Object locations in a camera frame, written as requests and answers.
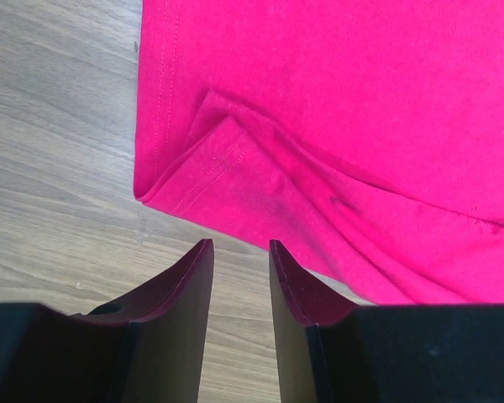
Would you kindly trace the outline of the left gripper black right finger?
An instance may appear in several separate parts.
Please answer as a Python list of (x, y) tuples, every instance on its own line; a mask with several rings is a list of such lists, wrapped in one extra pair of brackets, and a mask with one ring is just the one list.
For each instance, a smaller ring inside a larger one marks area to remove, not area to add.
[(284, 402), (504, 402), (504, 304), (361, 306), (270, 242)]

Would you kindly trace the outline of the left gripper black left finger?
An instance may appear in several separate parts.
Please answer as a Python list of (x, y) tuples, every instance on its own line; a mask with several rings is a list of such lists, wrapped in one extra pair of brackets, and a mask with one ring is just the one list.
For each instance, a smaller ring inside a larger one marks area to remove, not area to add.
[(0, 303), (0, 402), (194, 402), (214, 247), (87, 314)]

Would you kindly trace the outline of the pink red t-shirt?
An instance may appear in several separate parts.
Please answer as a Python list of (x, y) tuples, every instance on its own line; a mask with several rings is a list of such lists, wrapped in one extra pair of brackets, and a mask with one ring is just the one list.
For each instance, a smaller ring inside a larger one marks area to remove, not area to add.
[(146, 1), (134, 195), (377, 304), (504, 302), (504, 1)]

